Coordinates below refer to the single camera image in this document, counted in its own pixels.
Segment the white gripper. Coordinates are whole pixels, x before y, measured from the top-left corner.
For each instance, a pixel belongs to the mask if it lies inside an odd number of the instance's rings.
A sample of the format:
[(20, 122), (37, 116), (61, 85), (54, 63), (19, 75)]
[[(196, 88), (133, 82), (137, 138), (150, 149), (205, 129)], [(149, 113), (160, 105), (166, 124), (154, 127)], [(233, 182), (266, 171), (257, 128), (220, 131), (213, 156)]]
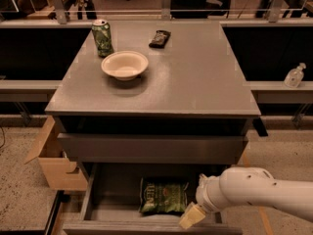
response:
[(196, 191), (198, 204), (190, 203), (180, 217), (179, 225), (189, 229), (205, 218), (205, 212), (220, 212), (225, 208), (225, 197), (219, 185), (218, 176), (200, 175), (199, 186)]

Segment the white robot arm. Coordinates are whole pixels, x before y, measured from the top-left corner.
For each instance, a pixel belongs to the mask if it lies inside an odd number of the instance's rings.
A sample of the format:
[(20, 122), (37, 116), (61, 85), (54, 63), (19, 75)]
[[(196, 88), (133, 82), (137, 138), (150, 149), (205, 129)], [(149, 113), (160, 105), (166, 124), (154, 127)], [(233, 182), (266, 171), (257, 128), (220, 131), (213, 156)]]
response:
[(219, 176), (201, 174), (196, 202), (186, 207), (179, 225), (189, 229), (209, 212), (236, 206), (269, 207), (313, 221), (313, 183), (275, 179), (261, 167), (230, 167)]

